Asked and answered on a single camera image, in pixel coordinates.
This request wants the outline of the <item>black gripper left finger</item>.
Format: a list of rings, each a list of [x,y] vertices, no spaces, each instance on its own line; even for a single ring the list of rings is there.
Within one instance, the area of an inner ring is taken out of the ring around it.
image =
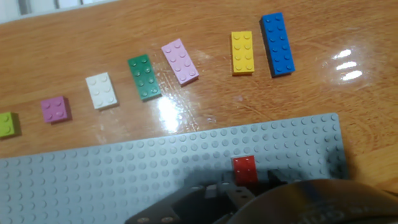
[[[125,224],[226,224],[254,199],[231,182],[184,187],[128,218]]]

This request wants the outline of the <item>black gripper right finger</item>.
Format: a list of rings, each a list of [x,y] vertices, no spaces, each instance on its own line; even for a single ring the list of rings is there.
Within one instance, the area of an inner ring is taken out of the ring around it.
[[[269,180],[269,187],[279,187],[281,185],[288,184],[285,175],[279,170],[268,170],[267,176]]]

